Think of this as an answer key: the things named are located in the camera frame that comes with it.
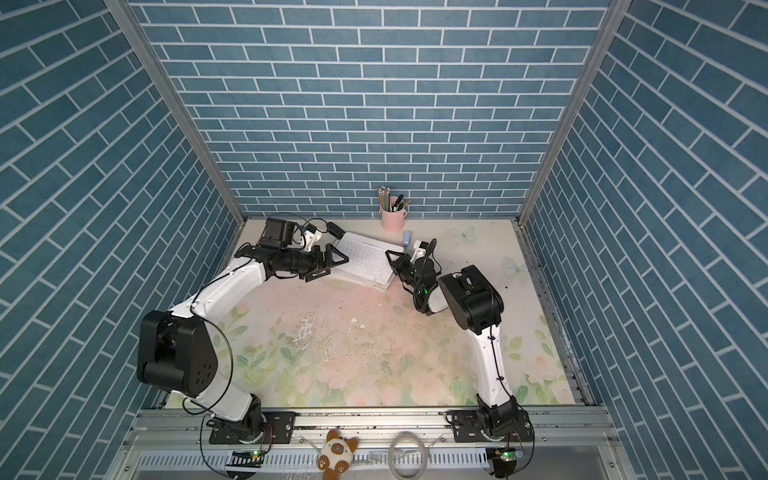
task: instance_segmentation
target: brick wallpaper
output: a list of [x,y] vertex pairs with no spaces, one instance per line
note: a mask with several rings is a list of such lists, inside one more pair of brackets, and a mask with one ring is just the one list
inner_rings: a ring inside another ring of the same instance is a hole
[[513,217],[609,0],[256,3],[131,3],[249,215]]
[[768,4],[634,0],[528,231],[640,478],[768,478]]
[[0,12],[0,478],[100,478],[156,396],[138,319],[234,223],[101,0]]

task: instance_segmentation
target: pink cup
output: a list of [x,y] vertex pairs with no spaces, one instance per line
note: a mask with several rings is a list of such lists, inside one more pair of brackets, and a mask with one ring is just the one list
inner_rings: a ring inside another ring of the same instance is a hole
[[[397,201],[397,199],[392,198],[390,201],[392,202],[392,204],[394,204]],[[384,229],[385,232],[400,233],[402,232],[402,229],[405,228],[406,215],[408,214],[405,208],[398,210],[396,212],[388,212],[383,208],[379,207],[379,212],[381,212],[382,214],[382,229]]]

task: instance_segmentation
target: metal rail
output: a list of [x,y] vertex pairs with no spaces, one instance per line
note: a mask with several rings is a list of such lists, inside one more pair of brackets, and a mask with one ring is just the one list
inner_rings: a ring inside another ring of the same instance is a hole
[[520,244],[520,250],[523,253],[525,259],[525,265],[528,267],[528,273],[531,275],[531,281],[536,289],[541,309],[544,312],[544,317],[547,319],[549,326],[549,332],[552,335],[554,345],[557,347],[557,351],[560,355],[560,360],[563,362],[563,367],[566,375],[573,375],[575,382],[578,386],[578,390],[581,393],[581,401],[585,405],[594,405],[594,395],[587,382],[587,377],[584,374],[584,370],[581,369],[576,357],[576,352],[568,338],[568,332],[565,330],[565,324],[562,318],[558,314],[557,307],[555,306],[554,299],[552,298],[552,292],[549,289],[547,280],[544,277],[544,272],[541,270],[541,264],[538,262],[536,252],[534,251],[531,239],[528,237],[528,232],[524,227],[514,225],[515,233],[518,236],[518,243]]
[[621,25],[621,21],[624,19],[624,14],[627,13],[630,3],[632,3],[632,0],[613,0],[608,11],[605,13],[605,18],[600,25],[598,35],[595,37],[594,45],[592,45],[586,60],[584,60],[584,66],[581,67],[581,72],[576,79],[576,85],[570,97],[568,97],[568,103],[563,110],[563,116],[552,134],[547,150],[544,152],[541,163],[533,177],[531,187],[528,189],[528,195],[526,195],[523,206],[520,209],[518,222],[521,225],[525,225],[525,222],[531,216],[536,200],[541,194],[541,189],[544,188],[547,177],[549,177],[554,163],[558,160],[558,155],[563,148],[565,138],[568,136],[568,132],[571,131],[571,127],[573,127],[576,115],[581,109],[587,93],[589,93],[592,81],[598,75],[600,65],[602,65],[605,59],[608,47],[611,46],[611,42],[614,40],[614,36],[616,36],[616,32],[619,29],[619,25]]
[[[346,435],[360,438],[369,447],[388,447],[392,439],[403,430],[414,432],[425,444],[434,440],[441,447],[453,447],[451,427],[443,415],[448,407],[392,407],[366,409],[291,409],[296,412],[296,423],[289,445],[275,445],[275,449],[312,447],[302,443],[300,437],[314,443],[323,443],[330,429],[341,429]],[[458,409],[473,410],[469,407]],[[280,409],[264,409],[265,412]],[[563,446],[613,446],[618,436],[611,417],[602,406],[542,406],[528,407],[534,425],[537,443]],[[194,449],[200,436],[199,416],[180,410],[141,410],[125,440],[128,449]],[[204,426],[203,438],[210,434]],[[495,445],[476,442],[474,446]],[[230,449],[229,445],[206,445],[206,450]]]
[[157,92],[163,98],[170,114],[174,116],[185,138],[190,142],[192,149],[197,155],[197,159],[205,168],[219,195],[221,195],[224,203],[235,217],[235,221],[242,227],[245,225],[243,209],[240,208],[240,204],[224,179],[219,166],[214,160],[214,156],[211,154],[203,136],[197,129],[197,125],[187,111],[187,107],[184,106],[184,101],[181,100],[176,87],[170,81],[170,77],[168,77],[168,73],[157,56],[157,52],[152,47],[149,37],[147,37],[144,29],[139,25],[138,18],[136,18],[133,9],[131,9],[127,0],[104,0],[104,3],[107,5],[120,30],[122,30],[123,35],[125,35],[128,43],[134,49],[134,53],[144,66],[144,70],[152,80]]

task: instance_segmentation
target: keyboard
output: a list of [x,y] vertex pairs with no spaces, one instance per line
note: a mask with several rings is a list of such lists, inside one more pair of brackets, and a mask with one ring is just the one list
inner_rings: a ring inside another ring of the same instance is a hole
[[392,282],[394,273],[384,252],[394,250],[402,252],[400,245],[363,237],[357,233],[345,233],[336,242],[336,248],[349,257],[349,262],[331,270],[337,276],[352,280],[378,290],[386,290]]

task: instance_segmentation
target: plush toy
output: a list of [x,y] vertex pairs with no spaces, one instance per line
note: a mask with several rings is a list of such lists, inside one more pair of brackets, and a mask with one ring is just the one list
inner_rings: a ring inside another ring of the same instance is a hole
[[338,480],[339,473],[349,470],[352,454],[357,450],[357,439],[341,438],[338,430],[326,435],[326,444],[320,449],[317,468],[323,471],[323,480]]

